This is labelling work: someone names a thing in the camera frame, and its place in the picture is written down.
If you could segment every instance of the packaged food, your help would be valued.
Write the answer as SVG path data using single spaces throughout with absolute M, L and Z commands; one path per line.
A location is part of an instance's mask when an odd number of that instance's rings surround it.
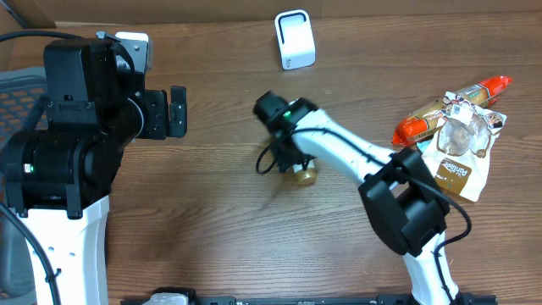
M 497 96 L 510 83 L 512 83 L 512 78 L 496 76 L 453 93 L 462 99 L 467 99 L 474 105 L 487 108 L 497 102 Z M 444 97 L 442 100 L 437 100 L 410 113 L 395 128 L 391 142 L 394 145 L 410 146 L 417 141 L 432 136 L 439 129 L 437 122 L 440 118 L 440 110 L 452 103 L 457 103 L 457 101 L 451 101 Z
M 460 102 L 440 111 L 439 129 L 422 159 L 440 187 L 476 202 L 488 178 L 489 152 L 506 116 L 453 92 L 445 97 Z

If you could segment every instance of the label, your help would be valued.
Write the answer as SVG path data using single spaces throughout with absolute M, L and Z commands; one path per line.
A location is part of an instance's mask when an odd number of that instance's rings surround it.
M 434 133 L 436 133 L 437 131 L 439 131 L 440 129 L 442 128 L 442 126 L 438 126 L 438 127 L 435 127 L 435 128 L 431 128 L 430 130 L 427 130 L 427 131 L 424 131 L 418 135 L 415 135 L 415 136 L 409 136 L 407 138 L 408 141 L 419 141 L 419 140 L 422 140 L 423 138 L 427 137 L 427 136 L 431 136 L 433 135 Z
M 448 158 L 442 159 L 434 180 L 440 187 L 461 194 L 461 191 L 467 184 L 468 176 L 472 173 L 468 166 L 452 161 Z
M 450 111 L 450 117 L 457 119 L 465 125 L 469 125 L 473 118 L 473 112 L 469 108 L 464 108 L 459 105 L 453 105 Z
M 501 93 L 501 91 L 503 91 L 505 89 L 505 87 L 502 84 L 500 84 L 497 87 L 491 88 L 491 89 L 492 89 L 491 90 L 491 96 L 494 97 L 497 94 Z
M 475 91 L 475 92 L 473 92 L 473 93 L 470 93 L 470 94 L 468 95 L 468 98 L 471 99 L 471 98 L 473 98 L 473 97 L 476 97 L 478 94 L 480 94 L 480 91 Z
M 465 95 L 467 96 L 470 96 L 471 94 L 475 93 L 475 95 L 478 95 L 479 94 L 479 90 L 482 88 L 481 85 L 474 85 L 474 86 L 470 86 L 470 87 L 467 87 L 465 89 L 463 89 L 463 92 L 465 92 Z

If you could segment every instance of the black cable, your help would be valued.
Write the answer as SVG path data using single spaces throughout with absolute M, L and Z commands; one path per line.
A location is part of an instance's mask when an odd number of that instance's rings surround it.
M 45 269 L 45 275 L 46 279 L 45 281 L 49 284 L 49 288 L 51 289 L 51 297 L 53 299 L 54 305 L 60 305 L 60 293 L 58 292 L 58 284 L 56 281 L 56 276 L 60 273 L 60 269 L 57 269 L 57 272 L 53 271 L 53 267 L 51 266 L 51 262 L 49 262 L 49 259 L 47 258 L 47 255 L 45 251 L 43 251 L 43 248 L 40 245 L 40 242 L 36 239 L 36 237 L 28 230 L 25 224 L 23 224 L 22 221 L 20 221 L 17 216 L 15 216 L 14 213 L 12 213 L 9 208 L 3 203 L 0 202 L 0 212 L 4 215 L 5 218 L 11 222 L 17 230 L 23 235 L 24 238 L 32 245 L 34 248 L 34 251 L 36 252 L 37 257 L 40 259 L 41 264 L 43 265 L 43 268 Z
M 381 162 L 380 160 L 376 159 L 373 155 L 371 155 L 370 153 L 367 153 L 365 151 L 363 151 L 360 147 L 358 147 L 356 144 L 354 144 L 352 141 L 348 140 L 346 137 L 344 137 L 343 135 L 341 135 L 340 133 L 338 132 L 335 132 L 335 131 L 332 131 L 332 130 L 329 130 L 329 129 L 326 129 L 326 128 L 318 128 L 318 127 L 315 127 L 315 128 L 301 128 L 299 130 L 293 130 L 292 132 L 288 133 L 288 134 L 285 134 L 283 136 L 281 136 L 280 138 L 278 138 L 277 140 L 271 142 L 271 144 L 267 145 L 262 153 L 260 153 L 260 156 L 258 157 L 257 161 L 256 161 L 256 171 L 260 174 L 260 175 L 265 175 L 267 174 L 273 167 L 274 165 L 277 163 L 277 156 L 274 157 L 274 160 L 273 160 L 273 163 L 267 168 L 265 169 L 263 172 L 260 172 L 259 171 L 259 166 L 260 166 L 260 162 L 262 161 L 262 158 L 263 156 L 269 151 L 269 149 L 271 149 L 272 147 L 275 147 L 277 145 L 279 145 L 280 143 L 282 143 L 283 141 L 285 141 L 286 139 L 288 139 L 289 137 L 292 137 L 293 135 L 295 135 L 296 133 L 300 133 L 300 132 L 314 132 L 314 131 L 321 131 L 323 132 L 324 134 L 325 133 L 329 133 L 330 135 L 333 135 L 339 139 L 341 139 L 344 143 L 346 143 L 348 146 L 352 147 L 355 151 L 357 151 L 358 153 L 360 153 L 362 156 L 364 156 L 365 158 L 368 159 L 369 162 L 375 162 L 376 164 L 380 165 L 380 166 L 385 166 L 385 164 L 383 162 Z M 473 228 L 473 223 L 470 219 L 470 217 L 468 217 L 468 214 L 467 212 L 459 205 L 457 204 L 456 202 L 454 202 L 453 200 L 451 200 L 448 196 L 446 196 L 445 194 L 443 194 L 441 191 L 438 191 L 436 189 L 434 189 L 432 186 L 429 186 L 427 185 L 425 182 L 421 181 L 420 179 L 417 179 L 417 178 L 414 178 L 414 177 L 411 177 L 405 173 L 404 174 L 404 177 L 406 180 L 410 181 L 411 183 L 415 184 L 415 185 L 418 185 L 430 192 L 432 192 L 433 194 L 435 194 L 435 196 L 439 197 L 440 199 L 443 199 L 445 200 L 446 202 L 448 202 L 452 207 L 454 207 L 462 216 L 463 218 L 465 219 L 465 222 L 467 223 L 467 228 L 458 236 L 454 236 L 450 239 L 447 239 L 445 241 L 442 241 L 439 245 L 437 245 L 437 247 L 434 249 L 434 262 L 437 266 L 437 270 L 439 272 L 439 277 L 440 277 L 440 282 L 442 283 L 442 289 L 445 290 L 446 292 L 446 295 L 448 296 L 448 299 L 450 300 L 450 304 L 451 305 L 456 305 L 456 301 L 453 299 L 453 297 L 451 296 L 450 294 L 450 288 L 448 288 L 448 285 L 446 284 L 445 282 L 445 279 L 444 279 L 444 275 L 442 273 L 442 266 L 440 266 L 440 261 L 439 261 L 439 251 L 442 247 L 444 247 L 445 245 L 449 245 L 451 244 L 452 242 L 456 242 L 456 241 L 460 241 L 461 239 L 465 238 L 468 236 L 468 234 L 471 232 L 471 229 Z
M 67 33 L 61 33 L 61 32 L 56 32 L 56 31 L 49 31 L 49 30 L 19 30 L 19 31 L 0 35 L 0 42 L 5 42 L 10 39 L 27 37 L 27 36 L 44 36 L 44 37 L 54 37 L 54 38 L 63 38 L 63 39 L 83 38 L 81 36 L 77 36 L 73 34 L 67 34 Z

